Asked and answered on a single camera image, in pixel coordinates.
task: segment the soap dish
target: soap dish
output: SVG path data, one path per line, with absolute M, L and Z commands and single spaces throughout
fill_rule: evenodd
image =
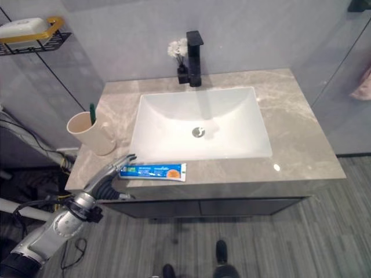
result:
M 0 38 L 0 56 L 57 50 L 71 33 L 60 32 L 64 24 L 61 17 L 50 17 L 47 21 L 50 27 L 44 32 Z M 30 47 L 15 47 L 27 44 Z

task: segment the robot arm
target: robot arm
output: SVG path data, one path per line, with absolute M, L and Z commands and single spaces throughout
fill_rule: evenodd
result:
M 103 217 L 98 199 L 131 199 L 130 195 L 115 191 L 112 180 L 121 167 L 135 159 L 128 155 L 100 170 L 84 187 L 83 192 L 57 210 L 40 228 L 25 237 L 0 265 L 0 277 L 32 278 L 41 266 L 82 228 L 84 222 L 98 223 Z

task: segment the toothpaste tube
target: toothpaste tube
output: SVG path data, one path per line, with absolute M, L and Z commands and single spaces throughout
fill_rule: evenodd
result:
M 186 181 L 186 164 L 126 165 L 120 178 Z

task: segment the marble countertop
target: marble countertop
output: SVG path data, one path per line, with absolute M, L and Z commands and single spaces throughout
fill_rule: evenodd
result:
M 187 161 L 186 182 L 117 181 L 119 188 L 169 185 L 257 184 L 336 180 L 345 174 L 317 119 L 289 69 L 246 71 L 202 77 L 201 89 L 253 86 L 264 119 L 273 155 L 270 158 Z M 178 84 L 177 78 L 108 82 L 97 106 L 116 127 L 117 148 L 97 156 L 81 146 L 66 189 L 82 189 L 103 166 L 126 154 L 142 94 L 184 92 L 195 88 Z M 280 171 L 274 169 L 279 165 Z

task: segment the white flowers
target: white flowers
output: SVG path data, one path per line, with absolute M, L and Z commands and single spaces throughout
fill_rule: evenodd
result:
M 187 39 L 182 38 L 179 41 L 173 41 L 168 46 L 168 55 L 176 58 L 179 64 L 183 63 L 184 56 L 188 52 Z

